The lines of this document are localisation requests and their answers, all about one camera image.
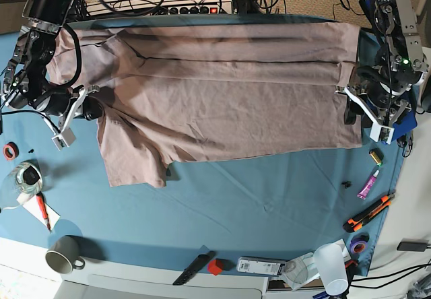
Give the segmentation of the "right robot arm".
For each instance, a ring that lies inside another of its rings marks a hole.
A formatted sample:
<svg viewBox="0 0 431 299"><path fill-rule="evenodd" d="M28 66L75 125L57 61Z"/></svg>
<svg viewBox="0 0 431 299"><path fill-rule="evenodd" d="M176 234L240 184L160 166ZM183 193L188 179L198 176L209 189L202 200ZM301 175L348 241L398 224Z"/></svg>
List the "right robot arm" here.
<svg viewBox="0 0 431 299"><path fill-rule="evenodd" d="M13 57L3 71L1 107L12 114L33 112L40 115L53 132L57 149L69 147L76 137L71 130L73 119L88 121L102 116L103 108L92 94L97 85L78 85L82 70L82 54L75 31L67 24L67 16L79 0L27 0L22 26ZM46 78L46 67L55 55L56 39L61 30L72 38L76 68L63 84Z"/></svg>

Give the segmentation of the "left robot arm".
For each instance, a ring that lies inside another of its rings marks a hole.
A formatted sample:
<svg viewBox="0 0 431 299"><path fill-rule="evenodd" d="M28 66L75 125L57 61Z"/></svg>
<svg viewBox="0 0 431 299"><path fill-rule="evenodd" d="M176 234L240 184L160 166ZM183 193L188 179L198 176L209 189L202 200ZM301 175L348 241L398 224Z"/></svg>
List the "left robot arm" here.
<svg viewBox="0 0 431 299"><path fill-rule="evenodd" d="M360 6L380 46L373 65L356 69L359 82L338 88L347 96L344 122L361 116L375 142L390 144L411 131L415 117L414 87L429 78L411 0L361 0Z"/></svg>

